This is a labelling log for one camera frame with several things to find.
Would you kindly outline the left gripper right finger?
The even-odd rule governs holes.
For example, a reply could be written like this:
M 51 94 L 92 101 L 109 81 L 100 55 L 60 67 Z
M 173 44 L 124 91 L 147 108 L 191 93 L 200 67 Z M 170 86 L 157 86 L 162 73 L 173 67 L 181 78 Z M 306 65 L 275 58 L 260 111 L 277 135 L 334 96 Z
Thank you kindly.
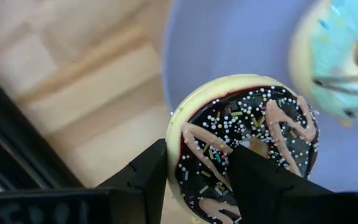
M 242 223 L 358 224 L 358 192 L 332 192 L 240 146 L 229 181 Z

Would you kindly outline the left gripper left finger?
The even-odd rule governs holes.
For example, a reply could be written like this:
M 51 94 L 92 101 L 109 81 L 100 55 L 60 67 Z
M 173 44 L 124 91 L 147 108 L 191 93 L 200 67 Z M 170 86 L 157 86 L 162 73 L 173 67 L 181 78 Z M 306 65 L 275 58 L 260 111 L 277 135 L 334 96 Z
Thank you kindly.
M 155 141 L 93 189 L 0 192 L 0 224 L 160 223 L 167 178 L 167 145 Z

